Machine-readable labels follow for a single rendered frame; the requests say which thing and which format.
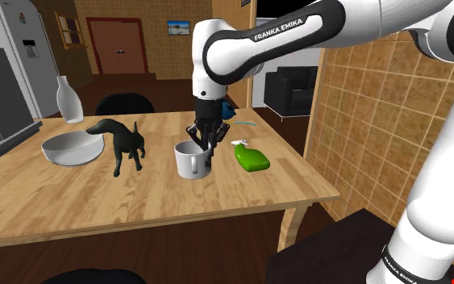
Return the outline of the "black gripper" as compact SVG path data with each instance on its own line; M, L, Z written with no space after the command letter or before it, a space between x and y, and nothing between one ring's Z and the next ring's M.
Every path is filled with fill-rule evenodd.
M202 150L208 149L210 145L210 154L206 160L206 166L211 167L214 150L219 142L223 140L230 129L228 123L222 123L223 100L204 100L196 98L195 100L195 123L186 128L192 141ZM204 129L211 130L207 135Z

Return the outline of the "white mug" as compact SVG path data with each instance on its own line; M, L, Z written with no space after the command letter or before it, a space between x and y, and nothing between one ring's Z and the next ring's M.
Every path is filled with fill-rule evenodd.
M203 150L193 140L186 140L174 147L177 172L185 179L200 179L211 171L211 146Z

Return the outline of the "blue rounded object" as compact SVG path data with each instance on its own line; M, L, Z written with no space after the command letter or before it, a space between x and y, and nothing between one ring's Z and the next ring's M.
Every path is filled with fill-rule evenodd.
M222 118L229 120L236 115L235 108L227 101L222 101Z

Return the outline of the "green spray bottle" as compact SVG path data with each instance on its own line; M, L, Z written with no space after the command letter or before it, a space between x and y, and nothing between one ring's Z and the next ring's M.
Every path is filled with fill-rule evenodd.
M236 160L247 172L261 171L270 167L269 159L261 151L247 148L246 140L235 140L231 144L234 145Z

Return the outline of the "black dog figure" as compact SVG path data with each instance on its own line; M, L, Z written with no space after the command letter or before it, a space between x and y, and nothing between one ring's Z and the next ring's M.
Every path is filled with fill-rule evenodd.
M94 126L85 130L90 135L110 133L113 135L113 147L115 151L114 176L120 175L123 153L128 154L129 159L135 161L137 171L142 169L140 158L145 157L144 138L139 134L137 123L134 123L134 130L130 131L123 123L114 119L101 119Z

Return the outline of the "black chair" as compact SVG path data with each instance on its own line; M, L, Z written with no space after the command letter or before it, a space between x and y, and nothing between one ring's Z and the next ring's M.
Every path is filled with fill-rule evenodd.
M154 112L152 103L143 95L136 93L108 95L95 108L96 115L133 115Z
M147 284L125 269L75 269L44 280L41 284Z

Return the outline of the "reddish brown door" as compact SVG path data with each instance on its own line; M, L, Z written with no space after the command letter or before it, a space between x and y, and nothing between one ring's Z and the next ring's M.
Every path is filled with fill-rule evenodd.
M139 18L86 17L99 74L148 73Z

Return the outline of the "wooden table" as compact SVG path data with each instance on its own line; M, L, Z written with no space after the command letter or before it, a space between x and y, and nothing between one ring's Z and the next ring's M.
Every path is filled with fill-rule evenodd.
M211 173L198 180L178 175L173 151L188 137L191 111L120 116L128 127L137 123L146 155L140 171L124 160L118 177L111 140L87 165L49 162L41 144L73 125L45 119L37 134L0 157L0 247L270 211L284 211L279 245L290 246L306 209L339 193L255 111L236 116L256 126L233 125L215 149ZM235 140L261 151L270 167L244 170Z

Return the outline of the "white bowl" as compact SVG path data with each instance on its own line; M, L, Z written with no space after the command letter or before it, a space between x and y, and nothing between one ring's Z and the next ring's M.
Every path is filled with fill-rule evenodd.
M41 144L41 149L54 165L71 167L97 159L104 146L103 134L91 135L80 130L53 136Z

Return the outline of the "white vase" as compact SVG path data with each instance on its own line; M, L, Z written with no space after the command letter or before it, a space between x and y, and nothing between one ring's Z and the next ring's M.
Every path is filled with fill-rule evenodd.
M66 76L58 76L56 102L66 123L80 123L84 120L83 108L75 90L69 85Z

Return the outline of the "dark robot stand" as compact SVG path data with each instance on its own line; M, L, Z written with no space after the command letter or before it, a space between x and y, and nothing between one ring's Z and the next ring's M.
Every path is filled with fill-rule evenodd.
M361 209L268 260L265 284L454 284L454 244Z

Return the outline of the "wooden framed window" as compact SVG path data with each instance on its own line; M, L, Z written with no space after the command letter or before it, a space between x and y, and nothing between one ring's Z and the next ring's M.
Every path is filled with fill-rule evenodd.
M60 30L65 49L84 48L85 42L78 19L55 13L57 25Z

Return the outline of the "grey refrigerator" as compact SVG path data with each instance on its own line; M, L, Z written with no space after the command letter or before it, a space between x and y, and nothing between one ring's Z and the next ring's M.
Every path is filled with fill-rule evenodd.
M58 71L41 14L30 0L0 0L0 20L10 45L10 64L34 118L59 111Z

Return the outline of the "blue wall picture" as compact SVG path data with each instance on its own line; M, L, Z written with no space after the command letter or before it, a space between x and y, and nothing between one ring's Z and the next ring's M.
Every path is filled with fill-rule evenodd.
M189 36L190 22L187 20L168 20L168 34L170 36Z

